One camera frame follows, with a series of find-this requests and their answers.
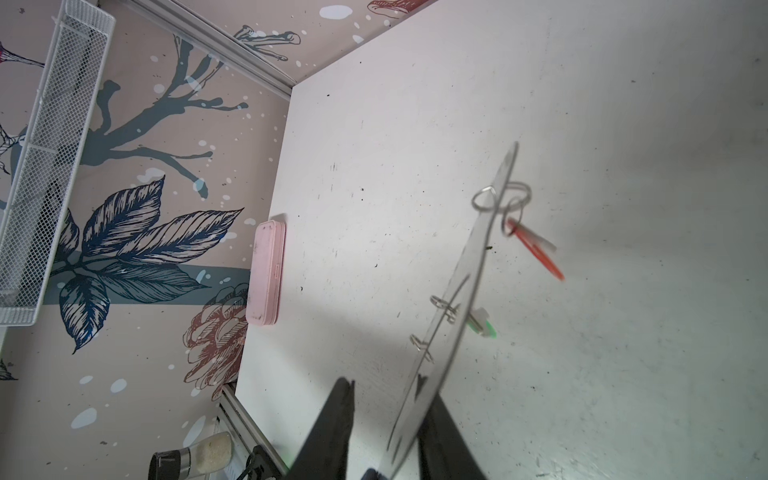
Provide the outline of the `green capped key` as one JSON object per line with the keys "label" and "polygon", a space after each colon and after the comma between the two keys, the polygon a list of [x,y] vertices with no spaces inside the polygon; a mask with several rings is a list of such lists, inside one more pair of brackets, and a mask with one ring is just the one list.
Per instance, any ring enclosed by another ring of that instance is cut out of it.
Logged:
{"label": "green capped key", "polygon": [[495,338],[497,336],[497,332],[490,322],[490,315],[484,308],[472,310],[468,315],[467,325],[474,333],[484,338]]}

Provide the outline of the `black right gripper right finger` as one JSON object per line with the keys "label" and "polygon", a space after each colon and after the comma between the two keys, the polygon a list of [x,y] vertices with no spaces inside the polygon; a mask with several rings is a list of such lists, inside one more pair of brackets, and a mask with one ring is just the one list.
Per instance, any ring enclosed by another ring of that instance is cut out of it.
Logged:
{"label": "black right gripper right finger", "polygon": [[421,480],[486,480],[440,396],[436,396],[418,432]]}

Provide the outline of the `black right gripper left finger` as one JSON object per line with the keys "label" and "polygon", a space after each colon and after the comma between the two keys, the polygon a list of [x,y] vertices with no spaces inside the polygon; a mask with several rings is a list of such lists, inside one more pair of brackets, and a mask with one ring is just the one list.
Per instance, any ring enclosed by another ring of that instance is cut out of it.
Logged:
{"label": "black right gripper left finger", "polygon": [[318,415],[286,479],[345,479],[354,425],[355,382],[340,377]]}

